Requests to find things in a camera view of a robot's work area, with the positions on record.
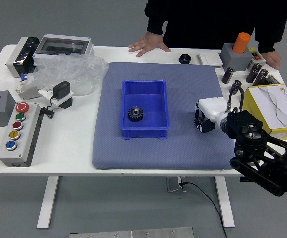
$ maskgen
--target red emergency stop button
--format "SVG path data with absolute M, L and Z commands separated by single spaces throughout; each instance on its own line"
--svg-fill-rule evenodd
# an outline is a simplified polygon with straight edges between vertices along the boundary
M 16 105 L 15 109 L 16 109 L 17 112 L 25 113 L 25 112 L 27 112 L 29 110 L 29 104 L 25 103 L 25 102 L 18 103 Z

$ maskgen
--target hand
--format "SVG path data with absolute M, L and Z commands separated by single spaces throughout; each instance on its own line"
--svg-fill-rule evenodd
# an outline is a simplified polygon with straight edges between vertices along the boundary
M 166 52 L 170 52 L 171 50 L 164 44 L 163 35 L 156 35 L 151 32 L 145 34 L 145 36 L 141 37 L 135 43 L 128 46 L 130 49 L 129 52 L 139 51 L 136 54 L 136 57 L 142 56 L 144 53 L 151 51 L 157 47 L 162 48 Z
M 276 51 L 261 53 L 261 55 L 266 60 L 266 64 L 276 70 L 279 70 L 281 66 L 281 56 Z

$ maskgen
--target cardboard box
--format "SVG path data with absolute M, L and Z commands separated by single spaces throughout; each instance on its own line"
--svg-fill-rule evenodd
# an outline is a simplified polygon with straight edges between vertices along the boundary
M 287 139 L 287 88 L 284 84 L 252 86 L 245 91 L 243 109 L 263 122 L 272 137 Z

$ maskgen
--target wire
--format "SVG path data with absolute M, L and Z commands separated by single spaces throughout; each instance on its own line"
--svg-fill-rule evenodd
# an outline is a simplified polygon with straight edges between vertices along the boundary
M 242 89 L 241 86 L 236 86 L 236 87 L 234 88 L 234 90 L 229 93 L 228 103 L 231 103 L 233 92 L 234 92 L 235 90 L 237 90 L 237 89 L 238 89 L 238 90 L 240 91 L 240 93 L 241 93 L 241 100 L 240 100 L 240 102 L 239 102 L 239 111 L 241 112 L 241 111 L 243 110 L 243 103 L 244 103 L 244 90 Z
M 191 185 L 197 187 L 197 188 L 211 201 L 211 203 L 213 204 L 214 208 L 216 209 L 216 211 L 217 211 L 217 213 L 218 213 L 218 216 L 219 216 L 219 219 L 220 219 L 220 221 L 221 221 L 221 225 L 222 225 L 222 228 L 223 228 L 225 237 L 228 238 L 228 237 L 227 237 L 227 234 L 226 234 L 226 231 L 225 231 L 225 228 L 224 228 L 222 214 L 219 212 L 218 208 L 216 207 L 216 205 L 214 204 L 214 202 L 212 201 L 212 199 L 210 199 L 210 197 L 209 197 L 205 192 L 203 192 L 202 189 L 200 189 L 200 188 L 199 188 L 197 185 L 195 185 L 194 183 L 191 183 L 191 182 L 182 182 L 182 183 L 180 183 L 179 185 L 180 185 L 180 186 L 184 186 L 184 185 L 186 185 L 186 184 L 191 184 Z
M 49 106 L 47 106 L 46 108 L 45 107 L 43 107 L 41 110 L 42 110 L 42 113 L 43 114 L 46 114 L 49 118 L 52 118 L 53 117 L 53 114 L 54 114 L 54 111 L 53 110 L 51 110 L 51 109 L 49 109 L 49 107 L 51 107 L 52 106 L 52 102 L 51 102 L 51 99 L 52 98 L 54 98 L 53 96 L 50 98 L 50 104 L 51 105 L 49 105 Z

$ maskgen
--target black adapter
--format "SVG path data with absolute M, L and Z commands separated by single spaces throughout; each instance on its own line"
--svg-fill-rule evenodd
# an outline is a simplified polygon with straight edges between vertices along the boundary
M 71 91 L 70 83 L 68 83 L 67 81 L 63 81 L 53 87 L 53 98 L 59 100 L 65 97 L 67 94 L 69 94 L 70 91 Z

